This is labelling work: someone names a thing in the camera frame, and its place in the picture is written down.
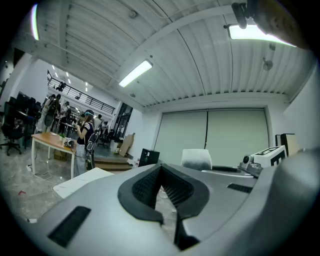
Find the black backpack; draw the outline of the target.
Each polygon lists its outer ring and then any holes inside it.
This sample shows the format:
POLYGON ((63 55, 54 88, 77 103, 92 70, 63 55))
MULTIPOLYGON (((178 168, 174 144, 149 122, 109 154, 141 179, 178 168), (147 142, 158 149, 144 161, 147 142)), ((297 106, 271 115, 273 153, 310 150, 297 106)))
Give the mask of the black backpack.
POLYGON ((91 154, 95 148, 97 141, 99 140, 100 131, 94 131, 89 137, 88 141, 85 143, 85 150, 87 153, 91 154))

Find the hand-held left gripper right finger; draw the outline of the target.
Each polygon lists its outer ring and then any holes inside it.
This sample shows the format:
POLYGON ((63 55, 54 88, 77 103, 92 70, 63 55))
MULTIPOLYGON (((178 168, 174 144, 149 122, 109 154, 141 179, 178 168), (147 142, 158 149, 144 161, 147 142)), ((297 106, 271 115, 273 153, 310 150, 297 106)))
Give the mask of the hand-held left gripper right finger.
POLYGON ((201 212, 180 223, 196 243, 163 245, 163 256, 274 254, 304 224, 320 193, 320 148, 298 152, 258 178, 172 168, 205 184, 209 194, 201 212))

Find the grey roller blind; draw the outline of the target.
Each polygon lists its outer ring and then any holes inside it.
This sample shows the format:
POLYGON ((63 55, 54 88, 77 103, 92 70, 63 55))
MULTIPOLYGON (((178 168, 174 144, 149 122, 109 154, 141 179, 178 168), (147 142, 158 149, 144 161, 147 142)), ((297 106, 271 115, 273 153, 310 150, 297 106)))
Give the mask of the grey roller blind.
POLYGON ((180 165, 184 149, 203 149, 207 112, 176 112, 162 115, 154 150, 159 162, 180 165))
POLYGON ((265 112, 261 109, 208 112, 206 149, 214 166, 237 167, 245 155, 269 147, 265 112))

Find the leaning cardboard sheet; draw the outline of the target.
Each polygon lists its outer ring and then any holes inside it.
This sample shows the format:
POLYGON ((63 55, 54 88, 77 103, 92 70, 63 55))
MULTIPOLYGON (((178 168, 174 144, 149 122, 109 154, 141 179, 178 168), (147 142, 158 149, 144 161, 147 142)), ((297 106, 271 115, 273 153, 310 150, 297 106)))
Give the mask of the leaning cardboard sheet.
POLYGON ((118 154, 122 157, 125 157, 127 155, 128 150, 134 143, 134 138, 135 138, 135 133, 133 134, 128 134, 123 142, 121 147, 119 148, 118 154))

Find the cardboard box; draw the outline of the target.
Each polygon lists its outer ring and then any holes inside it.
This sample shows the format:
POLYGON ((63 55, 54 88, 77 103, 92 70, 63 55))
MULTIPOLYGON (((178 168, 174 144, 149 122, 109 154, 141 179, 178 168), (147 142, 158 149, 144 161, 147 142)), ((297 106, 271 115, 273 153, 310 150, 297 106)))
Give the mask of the cardboard box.
POLYGON ((67 153, 61 150, 54 149, 54 159, 65 162, 67 160, 67 153))

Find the black and wood cabinet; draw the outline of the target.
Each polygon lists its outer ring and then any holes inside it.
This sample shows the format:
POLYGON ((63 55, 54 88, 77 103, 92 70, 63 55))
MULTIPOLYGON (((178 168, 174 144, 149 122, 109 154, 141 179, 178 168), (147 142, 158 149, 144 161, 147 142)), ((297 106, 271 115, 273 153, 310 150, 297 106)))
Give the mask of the black and wood cabinet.
POLYGON ((287 157, 296 154, 300 150, 297 137, 294 133, 276 134, 275 145, 285 146, 287 157))

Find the black open cabinet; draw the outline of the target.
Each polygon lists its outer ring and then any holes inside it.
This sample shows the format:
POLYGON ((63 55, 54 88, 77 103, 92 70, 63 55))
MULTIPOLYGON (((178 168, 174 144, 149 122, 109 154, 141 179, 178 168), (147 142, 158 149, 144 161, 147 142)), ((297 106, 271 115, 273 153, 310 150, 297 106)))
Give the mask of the black open cabinet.
POLYGON ((150 149, 142 149, 141 156, 139 159, 139 167, 157 164, 159 160, 160 152, 150 149))

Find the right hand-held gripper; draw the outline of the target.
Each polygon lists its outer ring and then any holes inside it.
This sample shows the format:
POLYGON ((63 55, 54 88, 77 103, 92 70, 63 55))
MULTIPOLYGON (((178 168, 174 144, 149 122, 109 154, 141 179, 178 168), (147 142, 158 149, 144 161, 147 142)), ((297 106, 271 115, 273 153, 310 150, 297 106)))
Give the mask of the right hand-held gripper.
POLYGON ((201 172, 236 178, 255 178, 260 176, 262 170, 279 165, 286 156, 284 145, 269 147, 260 152, 245 155, 238 166, 243 171, 232 166, 213 165, 211 170, 202 170, 201 172))

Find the wooden desk with white legs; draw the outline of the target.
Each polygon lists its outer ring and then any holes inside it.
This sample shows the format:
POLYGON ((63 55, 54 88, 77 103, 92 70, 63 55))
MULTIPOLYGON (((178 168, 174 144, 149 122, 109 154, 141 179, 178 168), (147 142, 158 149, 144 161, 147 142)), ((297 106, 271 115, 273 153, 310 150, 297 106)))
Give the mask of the wooden desk with white legs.
POLYGON ((48 159, 50 158, 50 150, 55 149, 61 152, 71 154, 71 164, 70 164, 70 178, 74 178, 74 164, 75 164, 75 153, 76 153, 76 141, 72 147, 67 147, 64 145, 63 139, 60 140, 60 135, 53 135, 52 132, 44 132, 32 134, 32 144, 31 144, 31 170, 32 174, 36 174, 36 143, 48 147, 48 159))

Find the black office chair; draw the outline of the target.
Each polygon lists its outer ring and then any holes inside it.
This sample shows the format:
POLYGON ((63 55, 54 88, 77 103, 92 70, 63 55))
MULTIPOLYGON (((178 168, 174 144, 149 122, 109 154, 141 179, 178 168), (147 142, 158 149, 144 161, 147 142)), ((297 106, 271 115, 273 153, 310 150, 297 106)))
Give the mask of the black office chair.
POLYGON ((16 127, 16 115, 17 110, 10 102, 6 101, 4 104, 4 123, 2 124, 1 130, 8 142, 0 144, 0 150, 7 147, 6 155, 10 156, 10 150, 15 149, 21 155, 21 146, 19 143, 15 143, 16 140, 21 139, 24 136, 22 129, 16 127))

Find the long ceiling light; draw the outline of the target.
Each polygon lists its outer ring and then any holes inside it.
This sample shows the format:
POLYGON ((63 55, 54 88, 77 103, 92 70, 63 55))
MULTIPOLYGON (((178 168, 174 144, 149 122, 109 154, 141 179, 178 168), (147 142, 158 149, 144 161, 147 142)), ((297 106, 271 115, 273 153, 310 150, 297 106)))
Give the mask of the long ceiling light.
POLYGON ((119 86, 122 88, 126 87, 128 84, 130 84, 132 81, 137 79, 140 75, 147 72, 153 67, 153 64, 149 60, 144 60, 142 63, 140 63, 137 67, 135 67, 128 75, 126 75, 120 82, 119 86))
POLYGON ((32 36, 36 41, 39 40, 39 32, 38 32, 38 25, 37 25, 37 10, 38 10, 38 4, 35 3, 31 8, 30 22, 31 22, 32 36))
POLYGON ((279 43, 296 48, 296 45, 283 41, 274 35, 263 33, 256 25, 247 25, 242 29, 239 25, 230 25, 228 28, 229 36, 232 40, 257 40, 279 43))

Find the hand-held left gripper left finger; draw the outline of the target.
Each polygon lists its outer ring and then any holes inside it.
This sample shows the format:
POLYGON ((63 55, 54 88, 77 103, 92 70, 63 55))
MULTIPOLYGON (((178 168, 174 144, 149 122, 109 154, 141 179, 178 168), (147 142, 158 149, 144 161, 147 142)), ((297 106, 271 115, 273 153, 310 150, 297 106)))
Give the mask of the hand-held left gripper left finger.
POLYGON ((180 252, 158 222, 138 220, 118 200, 126 180, 146 171, 134 168, 87 183, 47 211, 26 234, 42 251, 54 256, 173 256, 180 252), (50 234, 77 207, 89 213, 66 247, 50 234))

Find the black mezzanine railing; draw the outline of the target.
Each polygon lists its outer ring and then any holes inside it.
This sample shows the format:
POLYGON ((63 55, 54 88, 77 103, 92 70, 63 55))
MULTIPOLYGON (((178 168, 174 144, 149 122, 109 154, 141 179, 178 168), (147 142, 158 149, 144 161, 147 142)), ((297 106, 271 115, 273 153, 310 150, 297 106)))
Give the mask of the black mezzanine railing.
POLYGON ((87 104, 92 106, 106 114, 112 115, 115 111, 115 108, 109 104, 103 103, 102 101, 91 97, 79 90, 66 85, 64 82, 58 81, 55 78, 49 78, 47 85, 60 93, 71 97, 73 100, 76 100, 80 103, 87 104))

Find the wooden step platform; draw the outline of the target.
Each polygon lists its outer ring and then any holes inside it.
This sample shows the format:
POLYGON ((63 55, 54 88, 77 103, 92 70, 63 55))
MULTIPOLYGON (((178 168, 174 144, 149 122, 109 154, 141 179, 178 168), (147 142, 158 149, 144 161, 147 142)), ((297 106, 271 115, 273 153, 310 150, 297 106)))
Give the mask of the wooden step platform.
POLYGON ((125 172, 132 169, 128 159, 123 157, 95 157, 94 166, 111 173, 125 172))

